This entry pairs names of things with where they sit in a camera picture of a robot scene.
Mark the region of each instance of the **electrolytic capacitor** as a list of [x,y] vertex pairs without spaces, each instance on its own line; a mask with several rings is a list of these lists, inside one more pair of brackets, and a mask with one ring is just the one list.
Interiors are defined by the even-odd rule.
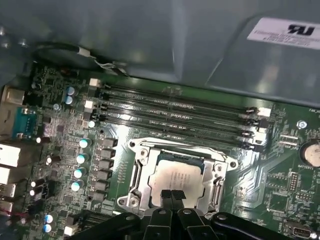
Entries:
[[54,217],[51,214],[47,214],[44,216],[44,222],[46,224],[51,224],[54,221]]
[[50,233],[50,232],[52,231],[51,225],[50,225],[50,224],[45,224],[45,225],[43,226],[43,231],[44,231],[45,233]]
[[84,181],[79,179],[71,184],[71,190],[77,192],[84,186],[84,184]]
[[37,180],[32,181],[30,185],[31,185],[31,187],[35,188],[35,187],[41,186],[45,182],[46,182],[46,180],[44,178],[39,178]]
[[84,167],[80,167],[73,172],[73,175],[76,179],[80,179],[86,174],[87,174],[87,169],[85,169]]
[[48,144],[51,142],[51,139],[48,136],[42,136],[42,137],[37,137],[35,141],[38,144]]
[[99,126],[99,122],[98,121],[91,120],[88,123],[88,127],[91,128],[91,129],[94,129],[94,128],[98,127],[98,126]]
[[66,88],[66,94],[69,96],[76,96],[78,94],[78,91],[73,86],[68,86]]
[[73,106],[76,104],[76,100],[72,97],[72,96],[66,96],[65,100],[64,100],[65,104]]
[[86,153],[81,153],[76,157],[76,162],[78,164],[83,164],[84,162],[88,161],[89,155]]
[[61,157],[59,155],[55,155],[55,156],[48,156],[48,158],[46,159],[46,162],[48,164],[52,164],[52,163],[58,163],[61,161]]
[[61,105],[59,103],[53,104],[53,110],[55,110],[55,111],[61,110]]
[[87,147],[90,147],[92,145],[92,141],[89,138],[83,138],[79,141],[79,146],[82,149],[85,149]]
[[35,196],[35,195],[37,195],[37,194],[40,194],[40,193],[42,193],[42,190],[43,190],[43,187],[42,186],[37,186],[37,187],[35,187],[35,188],[33,188],[33,189],[31,189],[30,190],[30,196]]
[[58,213],[55,211],[52,211],[44,216],[44,222],[46,224],[51,224],[57,220],[58,220]]
[[20,224],[21,225],[26,225],[27,223],[29,223],[31,220],[30,216],[24,216],[20,219]]

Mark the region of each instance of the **white label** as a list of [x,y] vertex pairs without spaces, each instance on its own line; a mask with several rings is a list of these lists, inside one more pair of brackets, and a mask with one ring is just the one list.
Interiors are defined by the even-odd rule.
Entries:
[[263,17],[247,39],[320,50],[320,24]]

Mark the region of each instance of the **mounting screw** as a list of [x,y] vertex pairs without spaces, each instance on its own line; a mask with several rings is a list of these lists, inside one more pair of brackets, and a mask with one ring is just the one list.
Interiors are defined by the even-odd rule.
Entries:
[[308,126],[308,124],[307,124],[306,121],[299,120],[299,121],[296,122],[296,127],[298,129],[305,129],[307,126]]
[[139,199],[136,197],[130,198],[130,204],[131,204],[131,207],[133,207],[133,208],[138,207]]
[[214,171],[221,172],[222,171],[222,165],[219,164],[219,163],[214,165]]
[[191,214],[192,212],[191,212],[190,209],[185,209],[185,210],[183,210],[183,213],[184,213],[184,214]]
[[216,216],[219,220],[226,220],[227,219],[227,217],[225,216],[225,215],[223,215],[223,214],[219,214],[218,216]]

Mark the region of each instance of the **white connector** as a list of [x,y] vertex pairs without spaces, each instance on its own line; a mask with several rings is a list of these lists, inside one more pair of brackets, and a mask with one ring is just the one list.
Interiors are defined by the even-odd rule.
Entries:
[[258,107],[258,116],[269,118],[271,115],[271,108]]
[[101,87],[101,81],[97,78],[90,78],[89,86],[91,87]]
[[93,101],[89,101],[89,100],[86,100],[85,101],[85,104],[84,104],[84,108],[86,109],[93,109],[94,108],[94,102]]

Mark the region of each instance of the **capacitor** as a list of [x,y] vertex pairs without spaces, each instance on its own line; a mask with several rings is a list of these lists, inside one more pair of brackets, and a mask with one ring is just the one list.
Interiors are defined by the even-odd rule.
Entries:
[[306,165],[320,168],[320,139],[312,139],[299,149],[299,157]]
[[96,127],[98,127],[99,126],[99,122],[98,121],[89,121],[89,123],[88,123],[88,127],[89,128],[91,128],[91,129],[94,129],[94,128],[96,128]]
[[73,106],[76,104],[76,100],[72,97],[72,96],[66,96],[65,100],[64,100],[65,104]]
[[77,192],[84,186],[84,184],[84,181],[79,179],[71,184],[71,190]]
[[48,136],[42,136],[42,137],[37,137],[35,141],[37,144],[48,144],[51,142],[51,139]]
[[37,91],[40,91],[42,89],[42,86],[40,83],[37,83],[37,82],[33,82],[31,84],[31,88],[34,89],[34,90],[37,90]]
[[48,164],[52,164],[52,163],[58,163],[61,161],[61,157],[59,155],[55,155],[55,156],[48,156],[46,159],[46,162]]
[[83,138],[79,141],[79,146],[82,149],[85,149],[87,147],[90,147],[92,145],[92,141],[89,138]]
[[54,217],[51,214],[47,214],[44,216],[44,222],[46,224],[51,224],[54,221]]
[[78,91],[73,86],[68,86],[66,88],[66,94],[69,96],[76,96],[78,94]]
[[61,110],[61,105],[59,103],[53,104],[53,110],[55,110],[55,111]]
[[50,225],[50,224],[45,224],[45,225],[43,226],[43,231],[44,231],[45,233],[50,233],[50,232],[52,231],[51,225]]
[[27,223],[29,223],[31,220],[30,216],[24,216],[20,219],[20,224],[21,225],[26,225]]
[[58,220],[58,213],[56,211],[52,211],[44,216],[44,222],[46,224],[51,224]]
[[73,175],[76,179],[80,179],[86,174],[87,174],[87,169],[85,169],[84,167],[79,167],[77,170],[74,170],[73,172]]
[[46,180],[44,178],[39,178],[37,180],[32,181],[30,183],[30,185],[31,185],[31,187],[35,188],[35,187],[41,186],[45,182],[46,182]]
[[35,195],[37,195],[37,194],[40,194],[40,193],[42,193],[42,190],[43,190],[43,187],[42,186],[37,186],[37,187],[35,187],[35,188],[33,188],[33,189],[31,189],[30,190],[30,196],[35,196]]
[[84,162],[88,161],[89,155],[86,153],[81,153],[76,157],[76,162],[78,164],[83,164]]

